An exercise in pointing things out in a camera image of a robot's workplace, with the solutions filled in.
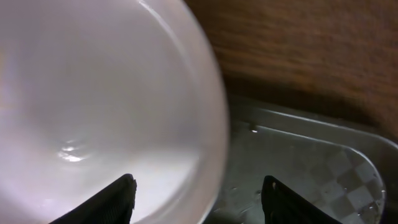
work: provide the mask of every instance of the stainless steel tray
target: stainless steel tray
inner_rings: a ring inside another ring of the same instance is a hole
[[[373,128],[230,96],[231,144],[205,223],[264,223],[261,187],[273,175],[343,224],[390,223],[398,147]]]

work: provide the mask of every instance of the checkered pattern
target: checkered pattern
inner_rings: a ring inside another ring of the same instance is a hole
[[[290,187],[343,224],[377,223],[382,189],[372,165],[344,148],[329,155],[324,152],[323,158],[325,163],[294,177]]]
[[[214,210],[236,221],[264,223],[260,196],[273,175],[343,224],[379,223],[381,181],[361,155],[330,144],[275,130],[250,131],[233,123],[229,161]]]

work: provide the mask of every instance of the wooden surface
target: wooden surface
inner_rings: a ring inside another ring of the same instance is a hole
[[[186,3],[229,91],[398,136],[398,1]]]

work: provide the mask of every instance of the water droplet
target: water droplet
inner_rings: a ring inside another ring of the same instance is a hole
[[[259,132],[259,130],[257,128],[257,125],[255,125],[255,124],[250,124],[249,128],[250,128],[250,131],[253,132],[253,133]]]
[[[80,140],[64,141],[61,143],[60,148],[61,150],[57,152],[57,156],[68,162],[80,162],[90,156],[85,143]]]

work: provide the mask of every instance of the white bowl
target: white bowl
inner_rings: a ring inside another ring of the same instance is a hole
[[[48,223],[125,173],[132,223],[199,223],[227,121],[179,0],[0,1],[0,223]]]

